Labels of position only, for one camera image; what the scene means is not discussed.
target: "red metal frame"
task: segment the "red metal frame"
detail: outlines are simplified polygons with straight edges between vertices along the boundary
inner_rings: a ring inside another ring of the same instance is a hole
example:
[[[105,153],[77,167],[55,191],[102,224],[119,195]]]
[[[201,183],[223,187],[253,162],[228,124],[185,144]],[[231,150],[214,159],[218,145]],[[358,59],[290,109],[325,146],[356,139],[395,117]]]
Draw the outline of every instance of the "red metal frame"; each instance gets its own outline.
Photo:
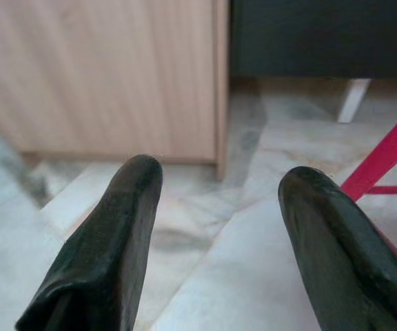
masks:
[[[353,201],[364,194],[397,194],[397,186],[375,186],[397,164],[397,124],[342,184]]]

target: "light wood cabinet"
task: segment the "light wood cabinet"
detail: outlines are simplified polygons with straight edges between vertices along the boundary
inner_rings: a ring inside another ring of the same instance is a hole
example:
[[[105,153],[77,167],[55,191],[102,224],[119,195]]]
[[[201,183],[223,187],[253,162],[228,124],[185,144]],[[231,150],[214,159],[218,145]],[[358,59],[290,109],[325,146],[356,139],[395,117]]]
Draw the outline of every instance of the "light wood cabinet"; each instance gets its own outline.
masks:
[[[21,153],[222,166],[227,6],[0,0],[0,133]]]

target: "white furniture leg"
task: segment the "white furniture leg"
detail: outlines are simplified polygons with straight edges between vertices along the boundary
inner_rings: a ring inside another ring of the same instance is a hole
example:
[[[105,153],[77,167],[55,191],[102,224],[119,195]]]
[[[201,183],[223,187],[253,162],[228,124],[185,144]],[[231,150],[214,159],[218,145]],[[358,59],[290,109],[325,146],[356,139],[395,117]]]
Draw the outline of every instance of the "white furniture leg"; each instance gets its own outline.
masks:
[[[347,84],[343,105],[339,111],[338,123],[352,122],[370,81],[371,79],[350,79]]]

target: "marble floor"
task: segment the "marble floor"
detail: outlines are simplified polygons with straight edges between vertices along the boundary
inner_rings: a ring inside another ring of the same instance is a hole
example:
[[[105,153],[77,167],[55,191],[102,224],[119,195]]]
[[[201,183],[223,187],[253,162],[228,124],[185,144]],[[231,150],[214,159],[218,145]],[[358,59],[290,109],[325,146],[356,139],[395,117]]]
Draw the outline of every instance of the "marble floor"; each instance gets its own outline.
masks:
[[[210,166],[163,166],[135,330],[319,330],[278,182],[299,165],[347,178],[397,121],[397,81],[372,83],[349,125],[334,121],[343,80],[233,85],[225,180],[215,182]],[[119,166],[45,162],[32,176],[0,141],[0,330],[12,329]],[[397,166],[383,182],[397,183]],[[359,205],[397,246],[397,197]]]

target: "dark furniture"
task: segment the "dark furniture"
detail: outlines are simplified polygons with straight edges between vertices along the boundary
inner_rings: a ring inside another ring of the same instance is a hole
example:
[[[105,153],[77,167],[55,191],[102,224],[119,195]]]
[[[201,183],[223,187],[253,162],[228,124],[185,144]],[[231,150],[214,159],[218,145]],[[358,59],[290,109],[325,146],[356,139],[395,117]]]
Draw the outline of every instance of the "dark furniture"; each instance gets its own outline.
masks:
[[[397,331],[397,251],[322,172],[280,183],[281,211],[323,330]]]
[[[161,185],[152,157],[134,157],[116,173],[63,245],[18,330],[132,330]]]
[[[233,0],[235,76],[397,77],[397,0]]]

